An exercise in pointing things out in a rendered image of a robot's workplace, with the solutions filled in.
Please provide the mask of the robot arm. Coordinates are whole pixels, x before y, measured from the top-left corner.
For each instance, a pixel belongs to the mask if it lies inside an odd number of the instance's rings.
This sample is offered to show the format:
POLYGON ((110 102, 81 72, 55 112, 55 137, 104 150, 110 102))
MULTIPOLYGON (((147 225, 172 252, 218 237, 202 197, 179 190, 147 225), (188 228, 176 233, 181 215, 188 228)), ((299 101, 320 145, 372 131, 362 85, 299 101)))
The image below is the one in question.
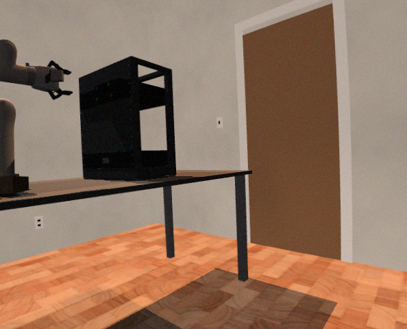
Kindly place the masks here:
MULTIPOLYGON (((29 63, 16 64, 17 49, 8 39, 0 40, 0 82, 32 86, 35 70, 29 63)), ((49 70, 45 83, 63 82, 63 70, 49 70)), ((0 176, 19 175, 14 172, 14 123, 16 109, 13 103, 0 98, 0 176)))

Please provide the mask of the black server rack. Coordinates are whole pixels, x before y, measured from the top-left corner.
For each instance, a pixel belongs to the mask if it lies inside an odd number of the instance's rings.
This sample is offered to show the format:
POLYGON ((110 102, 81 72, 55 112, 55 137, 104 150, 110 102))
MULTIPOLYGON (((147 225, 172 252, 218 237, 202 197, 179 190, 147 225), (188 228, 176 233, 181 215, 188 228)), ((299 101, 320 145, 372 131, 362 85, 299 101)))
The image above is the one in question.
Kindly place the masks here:
POLYGON ((172 69, 130 56, 80 77, 79 102, 83 178, 176 176, 172 69), (138 64, 157 71, 138 77, 138 64), (161 76, 164 88, 141 83, 161 76), (141 151, 140 109, 160 106, 167 150, 141 151))

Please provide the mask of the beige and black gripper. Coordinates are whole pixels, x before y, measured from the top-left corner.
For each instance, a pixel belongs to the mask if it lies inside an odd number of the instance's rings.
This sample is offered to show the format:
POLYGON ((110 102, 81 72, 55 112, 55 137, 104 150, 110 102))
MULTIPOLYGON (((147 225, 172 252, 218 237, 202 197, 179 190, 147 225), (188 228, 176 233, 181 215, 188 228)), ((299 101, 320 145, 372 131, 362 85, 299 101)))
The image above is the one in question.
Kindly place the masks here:
POLYGON ((63 70, 65 75, 71 74, 71 71, 62 69, 62 67, 56 64, 53 60, 50 61, 50 63, 47 66, 33 66, 33 68, 35 70, 35 81, 34 84, 32 85, 32 88, 48 92, 53 100, 61 97, 62 95, 70 95, 73 93, 73 91, 68 90, 62 91, 59 88, 59 82, 45 83, 45 75, 49 73, 49 70, 63 70), (55 68, 51 67, 52 65, 55 68), (57 92, 57 95, 54 95, 53 94, 54 92, 57 92))

